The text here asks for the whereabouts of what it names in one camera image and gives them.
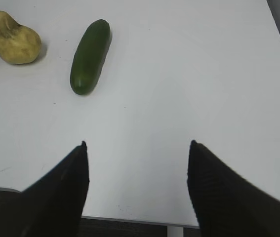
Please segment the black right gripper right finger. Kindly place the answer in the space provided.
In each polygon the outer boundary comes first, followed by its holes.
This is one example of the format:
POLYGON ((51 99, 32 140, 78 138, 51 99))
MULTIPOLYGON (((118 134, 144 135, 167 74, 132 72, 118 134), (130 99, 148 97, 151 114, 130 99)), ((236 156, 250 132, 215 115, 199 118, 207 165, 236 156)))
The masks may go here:
POLYGON ((195 140, 190 144, 187 187, 201 236, 280 237, 280 201, 195 140))

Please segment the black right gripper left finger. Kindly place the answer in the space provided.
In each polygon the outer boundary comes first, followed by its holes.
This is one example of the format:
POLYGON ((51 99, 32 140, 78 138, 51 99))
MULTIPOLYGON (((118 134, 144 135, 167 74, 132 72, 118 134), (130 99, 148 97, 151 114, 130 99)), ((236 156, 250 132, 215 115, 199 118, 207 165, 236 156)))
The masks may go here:
POLYGON ((0 206, 0 237, 75 237, 89 186, 82 142, 17 198, 0 206))

